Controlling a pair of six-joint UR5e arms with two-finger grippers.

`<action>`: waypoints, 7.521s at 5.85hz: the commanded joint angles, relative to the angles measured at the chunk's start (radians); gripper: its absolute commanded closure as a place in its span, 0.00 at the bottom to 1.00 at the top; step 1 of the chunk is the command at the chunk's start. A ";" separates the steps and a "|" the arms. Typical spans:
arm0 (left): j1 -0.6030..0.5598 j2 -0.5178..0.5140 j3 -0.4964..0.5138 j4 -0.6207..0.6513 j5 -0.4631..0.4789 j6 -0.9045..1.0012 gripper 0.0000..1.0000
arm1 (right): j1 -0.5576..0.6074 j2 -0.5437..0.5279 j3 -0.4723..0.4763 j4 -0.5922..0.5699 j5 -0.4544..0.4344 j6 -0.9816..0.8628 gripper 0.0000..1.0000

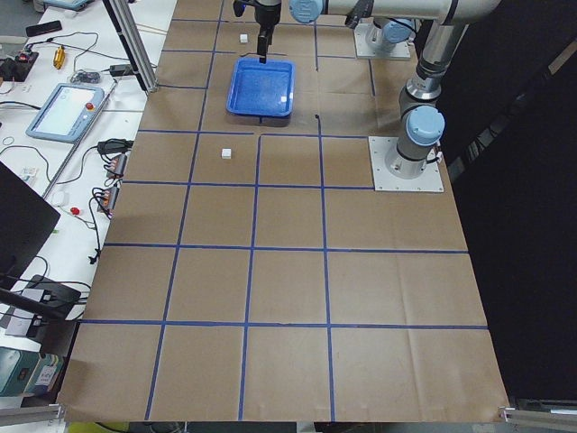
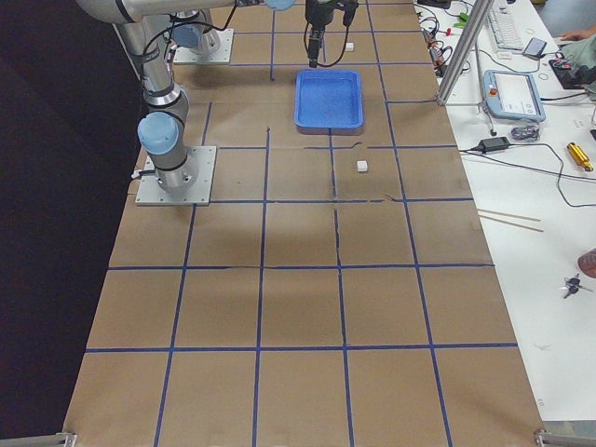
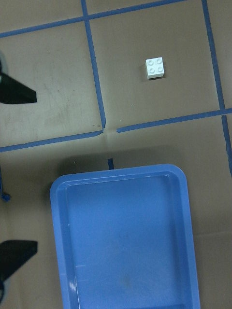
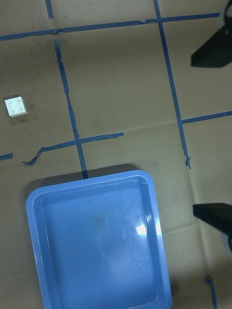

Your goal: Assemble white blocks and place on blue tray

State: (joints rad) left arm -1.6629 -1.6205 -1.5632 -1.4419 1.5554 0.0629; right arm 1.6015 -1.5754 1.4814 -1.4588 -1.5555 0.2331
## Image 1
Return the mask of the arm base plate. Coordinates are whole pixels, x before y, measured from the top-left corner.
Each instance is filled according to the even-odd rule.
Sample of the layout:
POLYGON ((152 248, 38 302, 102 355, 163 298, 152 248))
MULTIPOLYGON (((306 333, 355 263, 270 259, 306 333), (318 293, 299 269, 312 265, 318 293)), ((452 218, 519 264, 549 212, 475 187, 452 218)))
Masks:
POLYGON ((360 23, 353 31, 356 57, 365 60, 410 60, 407 41, 391 42, 385 30, 373 23, 360 23))
POLYGON ((397 142, 397 137, 368 137, 374 189, 378 192, 443 193, 435 149, 422 161, 409 161, 398 152, 397 142))

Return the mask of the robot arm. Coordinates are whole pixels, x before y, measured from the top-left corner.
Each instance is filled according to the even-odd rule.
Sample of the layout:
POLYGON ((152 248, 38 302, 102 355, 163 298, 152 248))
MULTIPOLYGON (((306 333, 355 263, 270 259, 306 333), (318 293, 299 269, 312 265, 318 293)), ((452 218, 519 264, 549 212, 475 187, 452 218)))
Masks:
POLYGON ((365 33, 364 41, 375 51, 391 51, 402 42, 407 42, 415 33, 415 25, 410 19, 375 17, 365 33))
POLYGON ((408 18, 434 22, 414 75, 399 95, 401 133, 388 151, 388 171, 402 179, 419 177, 427 158, 444 132, 444 117, 435 108, 441 82, 470 23, 480 20, 498 1, 291 1, 289 10, 299 23, 312 23, 320 15, 341 15, 350 29, 363 18, 408 18))

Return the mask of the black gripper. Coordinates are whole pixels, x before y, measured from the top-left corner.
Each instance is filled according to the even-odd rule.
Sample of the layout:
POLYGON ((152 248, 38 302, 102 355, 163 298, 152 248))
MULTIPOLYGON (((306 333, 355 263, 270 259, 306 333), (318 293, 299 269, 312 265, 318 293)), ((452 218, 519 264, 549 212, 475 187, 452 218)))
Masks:
POLYGON ((254 16, 256 22, 261 26, 257 40, 257 54, 260 63, 267 62, 267 47, 272 44, 274 26, 279 23, 280 15, 280 0, 255 0, 254 16))

